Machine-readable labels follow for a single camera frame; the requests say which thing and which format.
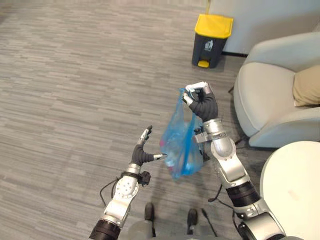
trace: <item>baseboard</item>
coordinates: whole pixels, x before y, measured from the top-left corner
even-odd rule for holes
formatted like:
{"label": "baseboard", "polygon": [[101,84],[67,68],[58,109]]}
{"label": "baseboard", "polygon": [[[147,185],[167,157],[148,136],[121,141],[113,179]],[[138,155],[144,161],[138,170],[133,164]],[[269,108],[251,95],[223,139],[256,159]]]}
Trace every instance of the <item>baseboard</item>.
{"label": "baseboard", "polygon": [[227,56],[241,57],[241,58],[248,57],[248,54],[236,53],[236,52],[228,52],[228,51],[223,51],[221,54],[222,55],[227,55]]}

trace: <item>blue plastic bag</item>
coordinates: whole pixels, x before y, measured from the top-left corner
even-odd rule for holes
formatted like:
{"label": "blue plastic bag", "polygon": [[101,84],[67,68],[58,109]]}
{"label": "blue plastic bag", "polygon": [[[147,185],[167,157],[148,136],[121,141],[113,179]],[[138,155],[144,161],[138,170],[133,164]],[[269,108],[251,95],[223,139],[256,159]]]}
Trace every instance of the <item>blue plastic bag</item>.
{"label": "blue plastic bag", "polygon": [[201,126],[202,121],[194,113],[192,113],[190,122],[185,121],[182,101],[184,91],[184,88],[180,88],[175,112],[160,141],[161,151],[168,154],[165,164],[174,179],[194,174],[203,165],[203,156],[200,154],[199,146],[192,139],[195,135],[194,130]]}

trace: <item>black trash can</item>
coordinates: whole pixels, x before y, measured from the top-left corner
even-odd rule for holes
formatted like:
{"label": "black trash can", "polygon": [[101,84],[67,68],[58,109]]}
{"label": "black trash can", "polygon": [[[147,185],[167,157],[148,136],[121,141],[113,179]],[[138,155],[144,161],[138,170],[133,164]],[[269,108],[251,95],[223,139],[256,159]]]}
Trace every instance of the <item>black trash can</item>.
{"label": "black trash can", "polygon": [[233,18],[200,14],[195,25],[192,64],[214,68],[219,62],[227,38],[232,32]]}

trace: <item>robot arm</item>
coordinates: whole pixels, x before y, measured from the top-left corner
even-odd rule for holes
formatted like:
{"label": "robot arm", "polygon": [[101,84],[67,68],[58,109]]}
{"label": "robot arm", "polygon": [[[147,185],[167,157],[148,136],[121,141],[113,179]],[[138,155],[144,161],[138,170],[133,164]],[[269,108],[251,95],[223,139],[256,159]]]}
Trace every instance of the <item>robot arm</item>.
{"label": "robot arm", "polygon": [[204,152],[214,160],[214,169],[233,203],[233,210],[243,220],[238,228],[241,236],[249,240],[283,238],[286,235],[283,228],[250,181],[237,157],[234,141],[218,119],[217,102],[209,84],[199,82],[185,89],[184,102],[203,120],[204,132],[194,136],[194,140],[203,143]]}
{"label": "robot arm", "polygon": [[142,172],[144,163],[164,159],[167,155],[149,154],[144,152],[144,144],[149,138],[152,126],[146,128],[140,136],[132,154],[132,160],[121,179],[116,184],[112,200],[107,204],[103,216],[92,230],[89,240],[117,240],[122,227],[128,217],[131,202],[139,190],[139,184],[147,185],[150,174]]}

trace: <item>cable wire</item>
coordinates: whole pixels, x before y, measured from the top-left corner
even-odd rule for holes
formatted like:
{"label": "cable wire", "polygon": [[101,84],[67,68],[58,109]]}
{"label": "cable wire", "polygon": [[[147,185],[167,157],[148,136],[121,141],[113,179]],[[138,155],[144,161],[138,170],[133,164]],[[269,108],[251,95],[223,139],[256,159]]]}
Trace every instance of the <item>cable wire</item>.
{"label": "cable wire", "polygon": [[232,206],[224,203],[224,202],[221,201],[220,199],[218,199],[221,190],[222,190],[222,184],[220,185],[219,190],[218,190],[218,192],[216,193],[215,197],[214,197],[214,198],[209,198],[209,199],[208,199],[208,202],[212,203],[212,202],[214,202],[215,200],[218,200],[218,202],[221,203],[222,205],[224,205],[224,206],[232,209],[232,222],[233,222],[233,225],[234,225],[236,231],[237,231],[238,234],[241,236],[241,234],[240,234],[240,232],[239,232],[239,229],[238,229],[238,227],[237,227],[237,224],[236,224],[236,220],[235,220],[235,210],[234,210],[234,208],[233,208]]}
{"label": "cable wire", "polygon": [[106,202],[105,202],[105,200],[104,200],[104,197],[102,196],[102,191],[103,191],[106,187],[108,187],[109,185],[113,184],[114,182],[116,182],[116,181],[118,181],[118,180],[119,180],[119,179],[116,178],[115,180],[109,182],[107,185],[105,185],[103,188],[101,188],[101,190],[100,190],[100,192],[99,192],[99,195],[100,195],[101,201],[103,202],[104,207],[106,207],[107,204],[106,204]]}
{"label": "cable wire", "polygon": [[209,217],[208,217],[207,212],[206,212],[203,208],[201,208],[201,211],[202,211],[203,216],[204,216],[204,217],[206,218],[206,220],[208,221],[208,224],[210,225],[210,228],[211,228],[214,236],[218,237],[218,235],[217,235],[214,227],[212,226],[212,224],[211,224],[211,222],[210,222],[210,220],[209,220]]}

